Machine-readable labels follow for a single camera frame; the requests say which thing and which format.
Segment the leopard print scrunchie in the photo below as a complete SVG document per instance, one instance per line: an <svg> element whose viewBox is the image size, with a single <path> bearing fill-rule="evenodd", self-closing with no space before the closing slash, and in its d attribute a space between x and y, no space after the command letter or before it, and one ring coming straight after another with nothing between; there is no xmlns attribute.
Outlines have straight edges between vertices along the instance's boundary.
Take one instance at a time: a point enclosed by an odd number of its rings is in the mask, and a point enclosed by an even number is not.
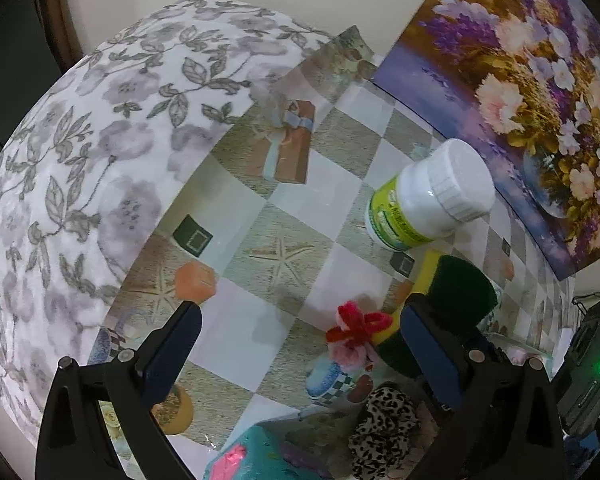
<svg viewBox="0 0 600 480"><path fill-rule="evenodd" d="M419 430L414 402L394 382L370 393L348 437L355 479L405 479Z"/></svg>

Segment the green yellow sponge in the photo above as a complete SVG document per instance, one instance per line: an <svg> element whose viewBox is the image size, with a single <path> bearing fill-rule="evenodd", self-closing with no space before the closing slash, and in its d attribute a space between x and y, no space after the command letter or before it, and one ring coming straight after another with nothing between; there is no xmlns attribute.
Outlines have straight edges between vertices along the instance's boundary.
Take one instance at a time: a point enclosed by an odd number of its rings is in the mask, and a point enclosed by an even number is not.
<svg viewBox="0 0 600 480"><path fill-rule="evenodd" d="M372 337L378 356L388 367L411 378L422 371L399 334L402 310L411 299L424 300L430 318L459 340L466 339L498 305L498 294L480 269L463 258L426 250L410 288L396 295L391 325Z"/></svg>

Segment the red pink flower hairclip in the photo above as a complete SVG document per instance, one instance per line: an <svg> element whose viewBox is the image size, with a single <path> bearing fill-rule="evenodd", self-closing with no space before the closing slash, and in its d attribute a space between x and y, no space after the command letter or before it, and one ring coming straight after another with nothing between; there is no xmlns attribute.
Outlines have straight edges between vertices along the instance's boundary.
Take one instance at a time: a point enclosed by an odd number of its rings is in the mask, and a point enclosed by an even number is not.
<svg viewBox="0 0 600 480"><path fill-rule="evenodd" d="M329 359L347 374L377 363L380 357L372 344L373 336L391 324L387 313L364 313L356 302L347 301L337 308L336 325L325 334Z"/></svg>

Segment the teal plastic toy case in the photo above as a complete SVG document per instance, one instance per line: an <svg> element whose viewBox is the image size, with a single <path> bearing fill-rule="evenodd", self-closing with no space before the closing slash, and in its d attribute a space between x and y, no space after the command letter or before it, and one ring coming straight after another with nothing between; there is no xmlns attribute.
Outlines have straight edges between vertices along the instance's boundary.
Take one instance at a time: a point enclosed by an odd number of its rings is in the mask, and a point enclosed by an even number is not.
<svg viewBox="0 0 600 480"><path fill-rule="evenodd" d="M204 479L324 480L335 476L321 458L254 425L208 463Z"/></svg>

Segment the white pill bottle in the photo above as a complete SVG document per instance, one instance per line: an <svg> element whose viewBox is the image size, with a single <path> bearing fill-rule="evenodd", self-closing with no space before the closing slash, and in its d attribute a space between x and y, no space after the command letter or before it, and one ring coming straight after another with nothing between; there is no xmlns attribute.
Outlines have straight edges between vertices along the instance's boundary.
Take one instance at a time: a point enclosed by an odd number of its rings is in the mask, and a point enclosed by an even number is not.
<svg viewBox="0 0 600 480"><path fill-rule="evenodd" d="M488 214L494 202L493 180L480 154L450 139L373 192L365 227L374 242L407 252L450 236Z"/></svg>

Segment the floral white tablecloth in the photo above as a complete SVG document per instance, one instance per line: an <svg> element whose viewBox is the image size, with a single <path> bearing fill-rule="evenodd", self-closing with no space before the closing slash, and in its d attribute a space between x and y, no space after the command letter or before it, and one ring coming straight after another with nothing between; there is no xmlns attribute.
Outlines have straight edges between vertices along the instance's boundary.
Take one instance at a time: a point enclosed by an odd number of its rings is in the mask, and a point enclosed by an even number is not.
<svg viewBox="0 0 600 480"><path fill-rule="evenodd" d="M254 94L328 32L182 0L62 75L0 153L0 403L35 442L55 365L85 363L133 263Z"/></svg>

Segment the floral painting canvas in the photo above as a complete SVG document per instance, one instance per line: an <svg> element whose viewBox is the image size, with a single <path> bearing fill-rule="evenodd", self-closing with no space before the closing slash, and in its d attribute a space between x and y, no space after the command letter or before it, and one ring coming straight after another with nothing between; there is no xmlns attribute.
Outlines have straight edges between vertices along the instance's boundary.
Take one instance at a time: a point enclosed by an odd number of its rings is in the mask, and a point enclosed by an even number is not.
<svg viewBox="0 0 600 480"><path fill-rule="evenodd" d="M558 278L600 259L600 22L586 0L425 0L374 81L481 154Z"/></svg>

